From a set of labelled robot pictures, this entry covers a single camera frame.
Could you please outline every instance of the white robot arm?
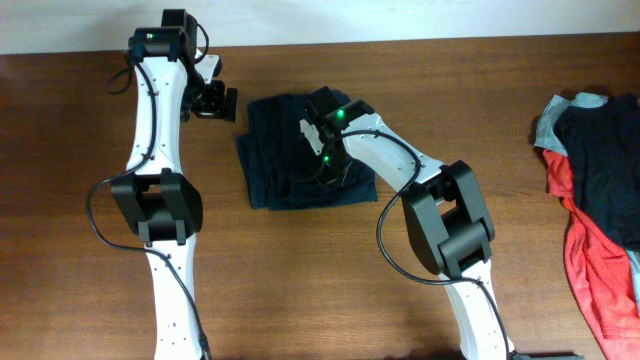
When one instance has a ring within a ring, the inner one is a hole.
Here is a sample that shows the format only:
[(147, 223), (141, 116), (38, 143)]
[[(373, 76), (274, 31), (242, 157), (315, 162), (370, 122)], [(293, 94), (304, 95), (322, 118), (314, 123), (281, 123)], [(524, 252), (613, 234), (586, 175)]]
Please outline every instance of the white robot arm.
[[(422, 264), (441, 280), (481, 281), (495, 304), (489, 260), (493, 224), (468, 166), (462, 162), (444, 166), (393, 133), (370, 106), (362, 101), (342, 106), (326, 87), (311, 95), (307, 112), (313, 124), (301, 120), (301, 131), (325, 165), (341, 167), (348, 161), (345, 158), (358, 159), (396, 191), (406, 189), (401, 198), (409, 238)], [(458, 206), (441, 217), (437, 205), (452, 200)], [(505, 349), (506, 335), (483, 290), (471, 282), (445, 289), (467, 359), (495, 360), (514, 350), (508, 339)]]
[[(103, 242), (147, 254), (157, 320), (155, 360), (211, 358), (194, 300), (193, 257), (202, 199), (182, 175), (180, 122), (192, 113), (234, 121), (237, 90), (227, 89), (225, 95), (224, 83), (214, 80), (220, 58), (197, 49), (198, 27), (208, 50), (208, 35), (185, 10), (165, 10), (160, 27), (138, 28), (129, 39), (129, 82), (110, 93), (126, 90), (135, 69), (139, 96), (133, 150), (124, 173), (96, 184), (87, 195), (90, 224)], [(97, 230), (91, 199), (107, 184), (144, 247), (113, 244)]]

